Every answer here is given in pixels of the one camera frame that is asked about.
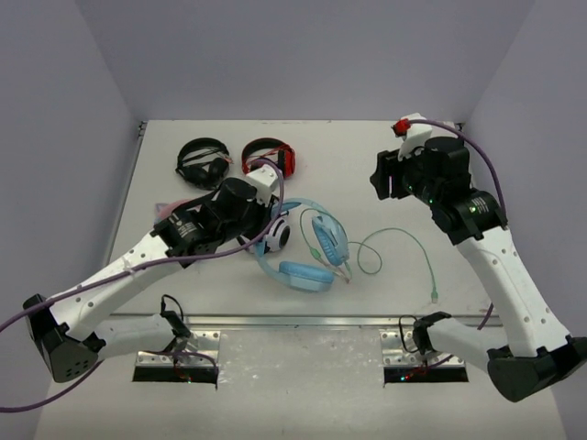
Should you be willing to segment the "light blue headphones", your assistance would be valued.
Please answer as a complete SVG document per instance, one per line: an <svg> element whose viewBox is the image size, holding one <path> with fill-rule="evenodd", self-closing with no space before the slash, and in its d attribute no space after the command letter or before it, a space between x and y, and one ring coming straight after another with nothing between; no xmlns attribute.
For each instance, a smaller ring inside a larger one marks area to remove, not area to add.
<svg viewBox="0 0 587 440"><path fill-rule="evenodd" d="M286 246L265 254L263 238L250 248L262 271L300 292L327 292L335 278L350 282L348 235L337 218L306 198L287 199L275 209L278 217L285 212L289 213L291 227Z"/></svg>

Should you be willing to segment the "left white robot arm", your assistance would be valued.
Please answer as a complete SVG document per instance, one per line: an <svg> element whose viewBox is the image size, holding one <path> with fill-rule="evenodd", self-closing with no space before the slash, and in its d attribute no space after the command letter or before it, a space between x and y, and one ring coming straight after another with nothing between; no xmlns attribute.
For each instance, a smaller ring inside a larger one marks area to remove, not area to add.
<svg viewBox="0 0 587 440"><path fill-rule="evenodd" d="M53 380L75 380L108 358L133 352L180 355L192 333L176 312L121 321L112 313L196 261L224 257L220 247L226 242L260 238L282 192L279 178L228 178L203 202L177 207L129 251L76 287L26 300L28 329Z"/></svg>

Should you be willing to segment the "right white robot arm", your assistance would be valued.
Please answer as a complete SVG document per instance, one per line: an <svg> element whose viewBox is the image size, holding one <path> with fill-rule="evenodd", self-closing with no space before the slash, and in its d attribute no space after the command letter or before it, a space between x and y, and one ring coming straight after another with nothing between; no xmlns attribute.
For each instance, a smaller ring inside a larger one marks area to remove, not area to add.
<svg viewBox="0 0 587 440"><path fill-rule="evenodd" d="M455 137L432 137L405 153L376 156L371 185L381 200L414 196L467 260L500 317L503 331L488 335L449 313L415 320L419 356L447 353L483 370L510 402L542 391L582 367L586 340L570 333L551 311L517 249L504 210L471 183L470 152Z"/></svg>

